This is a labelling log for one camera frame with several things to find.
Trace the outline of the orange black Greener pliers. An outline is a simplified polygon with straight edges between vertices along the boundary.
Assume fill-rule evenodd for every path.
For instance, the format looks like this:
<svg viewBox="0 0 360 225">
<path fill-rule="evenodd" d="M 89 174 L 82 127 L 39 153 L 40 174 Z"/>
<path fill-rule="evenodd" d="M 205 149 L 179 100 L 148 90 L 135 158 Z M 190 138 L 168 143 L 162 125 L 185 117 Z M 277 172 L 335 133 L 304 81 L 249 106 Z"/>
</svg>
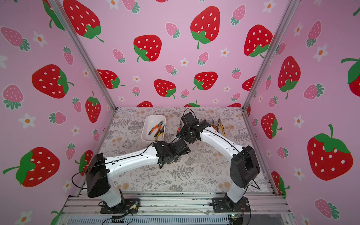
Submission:
<svg viewBox="0 0 360 225">
<path fill-rule="evenodd" d="M 217 127 L 216 122 L 214 121 L 214 119 L 212 119 L 211 126 L 212 126 L 216 131 L 218 130 L 218 127 Z"/>
</svg>

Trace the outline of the yellow black combination pliers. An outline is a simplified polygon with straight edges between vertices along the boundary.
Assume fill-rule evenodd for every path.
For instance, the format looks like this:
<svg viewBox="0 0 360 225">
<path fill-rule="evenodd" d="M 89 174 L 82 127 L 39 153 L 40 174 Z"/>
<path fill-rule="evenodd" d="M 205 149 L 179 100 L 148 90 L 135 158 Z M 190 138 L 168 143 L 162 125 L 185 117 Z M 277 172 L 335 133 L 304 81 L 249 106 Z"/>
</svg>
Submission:
<svg viewBox="0 0 360 225">
<path fill-rule="evenodd" d="M 220 133 L 224 137 L 226 136 L 225 128 L 224 128 L 223 123 L 220 118 L 218 119 L 218 123 L 217 123 L 217 132 Z"/>
</svg>

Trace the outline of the white plastic storage box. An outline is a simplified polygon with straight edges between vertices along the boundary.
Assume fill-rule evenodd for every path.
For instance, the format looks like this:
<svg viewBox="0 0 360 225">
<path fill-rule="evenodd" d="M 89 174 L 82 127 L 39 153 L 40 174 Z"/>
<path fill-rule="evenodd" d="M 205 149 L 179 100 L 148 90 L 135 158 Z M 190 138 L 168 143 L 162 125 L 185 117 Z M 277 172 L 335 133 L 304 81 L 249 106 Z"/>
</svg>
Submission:
<svg viewBox="0 0 360 225">
<path fill-rule="evenodd" d="M 163 115 L 150 115 L 145 119 L 141 139 L 150 143 L 164 139 L 166 118 Z"/>
</svg>

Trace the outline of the orange black long-nose pliers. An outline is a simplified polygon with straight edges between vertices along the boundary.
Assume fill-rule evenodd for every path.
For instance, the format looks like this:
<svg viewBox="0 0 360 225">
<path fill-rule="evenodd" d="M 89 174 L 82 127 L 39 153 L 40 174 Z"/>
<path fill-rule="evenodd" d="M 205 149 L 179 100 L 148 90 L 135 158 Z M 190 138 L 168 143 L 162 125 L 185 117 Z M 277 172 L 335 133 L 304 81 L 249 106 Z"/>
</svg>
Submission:
<svg viewBox="0 0 360 225">
<path fill-rule="evenodd" d="M 183 127 L 183 123 L 180 121 L 180 124 L 179 124 L 178 130 L 177 130 L 177 135 L 180 133 L 180 131 L 181 131 L 182 127 Z"/>
</svg>

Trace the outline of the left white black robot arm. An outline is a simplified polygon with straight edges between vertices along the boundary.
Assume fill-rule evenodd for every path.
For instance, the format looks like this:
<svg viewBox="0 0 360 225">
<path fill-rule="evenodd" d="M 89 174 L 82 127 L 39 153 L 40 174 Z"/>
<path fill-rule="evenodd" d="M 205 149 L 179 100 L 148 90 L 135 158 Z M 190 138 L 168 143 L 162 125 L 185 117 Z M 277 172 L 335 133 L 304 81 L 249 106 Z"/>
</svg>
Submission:
<svg viewBox="0 0 360 225">
<path fill-rule="evenodd" d="M 114 177 L 144 166 L 175 163 L 191 150 L 182 139 L 176 142 L 156 141 L 144 150 L 130 154 L 105 157 L 100 153 L 93 157 L 85 170 L 87 197 L 100 198 L 109 208 L 122 204 L 122 192 L 110 180 Z"/>
</svg>

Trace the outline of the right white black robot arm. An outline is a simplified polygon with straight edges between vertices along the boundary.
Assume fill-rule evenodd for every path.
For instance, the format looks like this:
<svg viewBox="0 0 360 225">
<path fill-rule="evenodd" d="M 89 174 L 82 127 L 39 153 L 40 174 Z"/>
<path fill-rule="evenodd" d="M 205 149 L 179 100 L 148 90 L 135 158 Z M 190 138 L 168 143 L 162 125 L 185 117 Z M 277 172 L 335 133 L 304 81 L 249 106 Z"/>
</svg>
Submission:
<svg viewBox="0 0 360 225">
<path fill-rule="evenodd" d="M 230 141 L 220 134 L 206 121 L 199 121 L 192 113 L 181 117 L 183 127 L 177 135 L 180 139 L 194 143 L 202 141 L 230 162 L 231 186 L 226 198 L 232 203 L 238 203 L 245 195 L 247 187 L 261 172 L 255 150 L 251 146 L 243 147 Z"/>
</svg>

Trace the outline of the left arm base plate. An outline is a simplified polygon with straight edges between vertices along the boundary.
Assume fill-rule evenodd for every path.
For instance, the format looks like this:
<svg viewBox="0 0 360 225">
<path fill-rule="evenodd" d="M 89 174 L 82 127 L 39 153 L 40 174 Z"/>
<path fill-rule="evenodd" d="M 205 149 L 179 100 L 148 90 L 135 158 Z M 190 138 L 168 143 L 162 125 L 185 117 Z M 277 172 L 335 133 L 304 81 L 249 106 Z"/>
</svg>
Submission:
<svg viewBox="0 0 360 225">
<path fill-rule="evenodd" d="M 136 214 L 138 212 L 138 208 L 140 205 L 140 199 L 138 198 L 130 198 L 124 199 L 120 204 L 109 207 L 104 201 L 101 201 L 98 204 L 101 207 L 101 214 L 125 214 L 125 213 L 133 213 Z"/>
</svg>

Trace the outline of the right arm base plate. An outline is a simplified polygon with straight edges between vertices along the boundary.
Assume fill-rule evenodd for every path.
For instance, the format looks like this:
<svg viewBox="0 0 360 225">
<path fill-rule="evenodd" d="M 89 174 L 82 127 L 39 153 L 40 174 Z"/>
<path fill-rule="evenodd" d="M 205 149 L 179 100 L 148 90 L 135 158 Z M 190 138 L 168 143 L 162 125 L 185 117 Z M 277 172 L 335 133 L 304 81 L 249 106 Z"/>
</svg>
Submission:
<svg viewBox="0 0 360 225">
<path fill-rule="evenodd" d="M 233 202 L 230 198 L 215 197 L 209 206 L 213 207 L 216 213 L 248 213 L 251 212 L 249 201 L 243 197 L 238 202 Z"/>
</svg>

